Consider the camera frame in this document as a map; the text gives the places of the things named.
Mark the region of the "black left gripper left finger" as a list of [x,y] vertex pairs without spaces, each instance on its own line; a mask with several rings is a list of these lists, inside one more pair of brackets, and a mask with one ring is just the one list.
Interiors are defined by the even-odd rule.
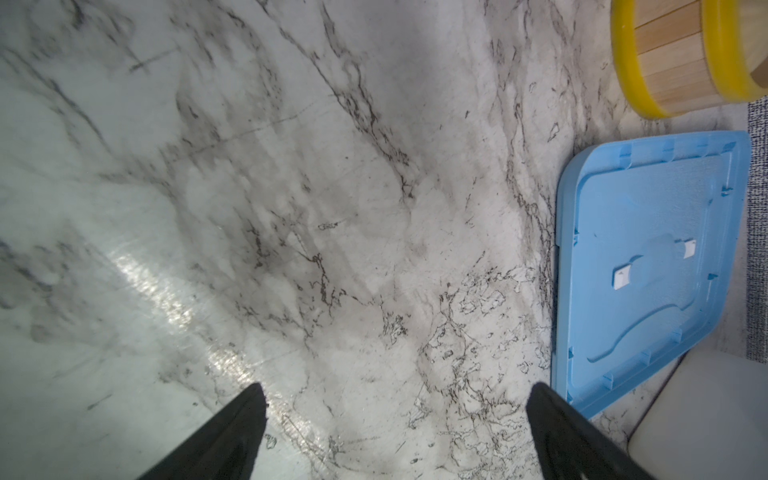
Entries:
[[142,477],[249,479],[266,426],[267,400],[253,383]]

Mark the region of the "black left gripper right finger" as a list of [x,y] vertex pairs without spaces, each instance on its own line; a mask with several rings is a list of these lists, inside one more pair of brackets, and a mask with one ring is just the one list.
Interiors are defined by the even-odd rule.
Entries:
[[548,385],[533,385],[526,414],[545,479],[652,479]]

